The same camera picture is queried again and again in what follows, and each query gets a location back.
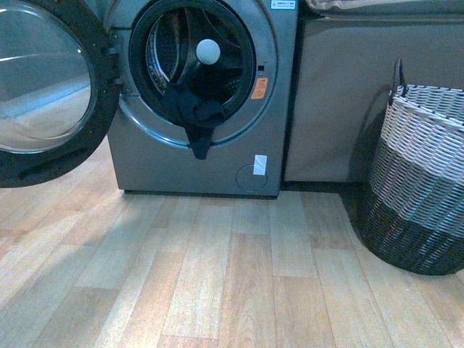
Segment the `gray washing machine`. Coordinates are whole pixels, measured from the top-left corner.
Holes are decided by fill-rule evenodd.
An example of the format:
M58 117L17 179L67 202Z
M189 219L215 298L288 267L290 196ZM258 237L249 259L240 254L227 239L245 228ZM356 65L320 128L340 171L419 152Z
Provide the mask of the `gray washing machine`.
M108 133L125 191L278 196L296 26L297 1L0 0L0 187Z

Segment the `open door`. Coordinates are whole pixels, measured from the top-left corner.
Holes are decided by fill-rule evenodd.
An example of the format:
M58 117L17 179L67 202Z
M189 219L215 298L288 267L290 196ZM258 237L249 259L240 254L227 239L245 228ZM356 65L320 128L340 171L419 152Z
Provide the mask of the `open door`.
M100 145L120 86L83 0L0 0L0 188L57 178Z

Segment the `black cloth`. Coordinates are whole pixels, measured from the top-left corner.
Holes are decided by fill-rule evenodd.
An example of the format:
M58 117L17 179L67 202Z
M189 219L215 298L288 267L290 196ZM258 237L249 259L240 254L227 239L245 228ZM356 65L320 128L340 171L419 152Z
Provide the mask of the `black cloth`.
M215 127L225 122L223 105L215 100L201 100L184 83L169 83L162 103L177 114L195 157L205 160Z

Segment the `white ball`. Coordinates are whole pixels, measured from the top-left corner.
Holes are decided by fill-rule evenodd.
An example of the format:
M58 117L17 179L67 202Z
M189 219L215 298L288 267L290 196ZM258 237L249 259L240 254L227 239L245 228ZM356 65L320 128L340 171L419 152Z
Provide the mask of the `white ball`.
M196 47L196 57L203 64L215 64L220 58L220 47L218 43L209 38L200 41Z

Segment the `laundry basket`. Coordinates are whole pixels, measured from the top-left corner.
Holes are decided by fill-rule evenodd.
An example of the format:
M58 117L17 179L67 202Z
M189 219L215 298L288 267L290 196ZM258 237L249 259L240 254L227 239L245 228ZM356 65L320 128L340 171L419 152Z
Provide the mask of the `laundry basket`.
M406 85L397 62L359 223L366 247L392 265L464 268L464 91Z

